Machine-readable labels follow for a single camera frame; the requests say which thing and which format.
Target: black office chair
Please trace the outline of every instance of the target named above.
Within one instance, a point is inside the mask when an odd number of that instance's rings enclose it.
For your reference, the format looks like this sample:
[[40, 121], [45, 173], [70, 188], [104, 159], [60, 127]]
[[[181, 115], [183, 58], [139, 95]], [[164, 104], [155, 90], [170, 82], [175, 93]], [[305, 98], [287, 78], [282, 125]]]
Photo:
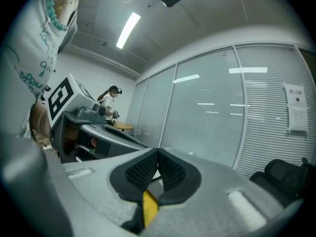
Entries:
[[272, 160], [265, 167], [264, 173], [256, 172], [250, 180], [287, 207], [293, 201], [305, 197], [315, 175], [315, 166], [305, 158], [302, 162], [301, 166], [296, 166], [280, 159]]

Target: white cloth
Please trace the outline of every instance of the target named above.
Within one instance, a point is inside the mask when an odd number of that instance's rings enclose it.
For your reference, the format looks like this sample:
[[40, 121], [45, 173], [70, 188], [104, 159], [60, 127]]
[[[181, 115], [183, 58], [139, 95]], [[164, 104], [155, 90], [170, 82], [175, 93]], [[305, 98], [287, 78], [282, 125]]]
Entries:
[[[112, 104], [114, 102], [114, 98], [110, 94], [106, 94], [100, 101], [99, 103], [101, 105], [104, 105], [106, 110], [109, 112], [112, 109]], [[105, 115], [106, 119], [111, 119], [110, 115]]]
[[[46, 86], [55, 69], [58, 50], [66, 48], [78, 28], [77, 13], [68, 30], [70, 35], [48, 22], [46, 3], [47, 0], [29, 0], [25, 4], [12, 23], [0, 50], [0, 60], [4, 66], [1, 69], [15, 70], [36, 96]], [[30, 112], [21, 115], [26, 117], [21, 135], [28, 138]]]

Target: gray machine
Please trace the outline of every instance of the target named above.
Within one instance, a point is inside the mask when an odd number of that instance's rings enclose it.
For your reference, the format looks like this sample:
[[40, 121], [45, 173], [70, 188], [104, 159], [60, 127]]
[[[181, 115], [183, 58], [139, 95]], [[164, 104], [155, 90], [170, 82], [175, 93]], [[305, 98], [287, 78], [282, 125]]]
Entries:
[[[42, 236], [272, 237], [302, 202], [284, 209], [231, 168], [178, 151], [144, 149], [62, 165], [33, 141], [1, 141], [2, 185]], [[157, 170], [164, 193], [145, 228], [143, 192]]]
[[[96, 103], [92, 110], [82, 107], [75, 112], [63, 112], [51, 130], [51, 143], [62, 163], [109, 158], [147, 148], [131, 135], [105, 124], [104, 111]], [[66, 128], [79, 130], [76, 145], [70, 149], [64, 147]], [[90, 145], [91, 136], [98, 139], [95, 149]]]

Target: desk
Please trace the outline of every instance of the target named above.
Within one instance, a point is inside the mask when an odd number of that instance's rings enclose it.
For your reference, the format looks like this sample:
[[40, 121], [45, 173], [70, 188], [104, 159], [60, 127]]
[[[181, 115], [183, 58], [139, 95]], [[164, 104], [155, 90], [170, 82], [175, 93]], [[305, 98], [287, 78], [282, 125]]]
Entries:
[[124, 131], [124, 130], [131, 130], [134, 127], [130, 124], [126, 124], [126, 123], [120, 122], [118, 120], [115, 120], [114, 128]]

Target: fluorescent light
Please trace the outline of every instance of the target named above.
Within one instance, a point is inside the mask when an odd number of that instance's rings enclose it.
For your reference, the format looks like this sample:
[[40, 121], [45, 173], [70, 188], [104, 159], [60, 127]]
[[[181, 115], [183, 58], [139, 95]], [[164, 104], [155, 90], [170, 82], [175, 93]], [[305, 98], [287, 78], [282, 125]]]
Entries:
[[231, 106], [246, 106], [246, 105], [235, 105], [235, 104], [231, 104]]
[[124, 26], [122, 33], [120, 34], [120, 37], [119, 37], [119, 40], [117, 43], [118, 48], [122, 49], [124, 47], [124, 44], [125, 44], [128, 36], [132, 32], [133, 28], [135, 27], [135, 25], [137, 24], [139, 19], [140, 19], [140, 15], [137, 15], [134, 12], [131, 14], [126, 25]]
[[191, 80], [191, 79], [195, 79], [195, 78], [199, 78], [199, 75], [196, 74], [196, 75], [193, 75], [193, 76], [179, 78], [177, 80], [174, 80], [173, 83], [177, 83], [177, 82], [181, 82], [181, 81], [187, 81], [187, 80]]
[[266, 73], [268, 68], [252, 67], [252, 68], [236, 68], [229, 69], [229, 74], [235, 73]]

